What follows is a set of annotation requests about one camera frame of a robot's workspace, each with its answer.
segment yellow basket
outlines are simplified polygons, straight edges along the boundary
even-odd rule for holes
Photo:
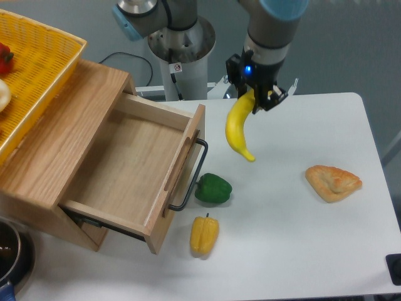
[[[2,164],[71,76],[86,41],[0,9],[0,42],[14,53],[12,72],[0,75],[13,95],[0,113]]]

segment bread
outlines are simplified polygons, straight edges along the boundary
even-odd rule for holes
[[[305,172],[305,178],[327,203],[341,201],[362,187],[356,175],[337,167],[315,165]]]

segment yellow banana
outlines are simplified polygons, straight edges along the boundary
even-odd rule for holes
[[[254,162],[255,157],[246,148],[244,123],[249,113],[252,112],[254,104],[254,92],[251,89],[232,106],[226,121],[226,139],[228,144],[249,162]]]

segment wooden cabinet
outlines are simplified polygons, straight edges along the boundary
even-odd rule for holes
[[[124,71],[81,60],[0,168],[0,215],[97,250],[107,228],[158,253],[204,137],[195,114],[136,96]]]

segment metal pot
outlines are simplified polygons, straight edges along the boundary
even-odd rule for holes
[[[0,301],[15,300],[14,287],[30,271],[33,253],[28,234],[0,219]]]

